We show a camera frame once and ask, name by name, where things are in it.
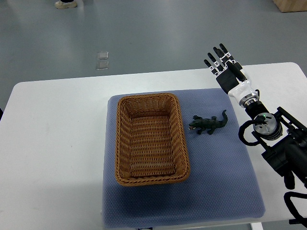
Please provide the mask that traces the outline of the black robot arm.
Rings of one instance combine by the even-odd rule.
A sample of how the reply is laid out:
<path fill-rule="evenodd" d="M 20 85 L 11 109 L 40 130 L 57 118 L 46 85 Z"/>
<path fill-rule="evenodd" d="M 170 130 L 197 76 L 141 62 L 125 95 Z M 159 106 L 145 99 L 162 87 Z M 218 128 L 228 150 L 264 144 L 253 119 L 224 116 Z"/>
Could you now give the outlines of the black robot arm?
<path fill-rule="evenodd" d="M 262 145 L 264 160 L 284 178 L 286 188 L 295 188 L 295 177 L 307 183 L 307 128 L 283 108 L 270 113 L 260 101 L 260 92 L 223 44 L 208 53 L 204 63 L 223 91 L 245 109 L 250 117 L 238 136 L 247 146 Z"/>

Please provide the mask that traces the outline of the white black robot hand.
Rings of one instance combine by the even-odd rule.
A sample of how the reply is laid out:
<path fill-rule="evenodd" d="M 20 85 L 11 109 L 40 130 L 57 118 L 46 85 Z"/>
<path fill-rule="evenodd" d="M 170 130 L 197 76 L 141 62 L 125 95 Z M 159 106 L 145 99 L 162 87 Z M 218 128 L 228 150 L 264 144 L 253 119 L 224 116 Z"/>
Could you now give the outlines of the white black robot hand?
<path fill-rule="evenodd" d="M 213 50 L 218 56 L 221 64 L 211 53 L 208 53 L 208 57 L 215 67 L 213 67 L 208 60 L 204 60 L 205 65 L 209 68 L 211 73 L 216 76 L 218 84 L 229 97 L 235 98 L 239 105 L 249 105 L 258 101 L 258 94 L 251 87 L 251 80 L 247 79 L 241 72 L 243 69 L 242 66 L 235 61 L 222 43 L 220 43 L 219 46 L 221 49 L 214 47 Z"/>

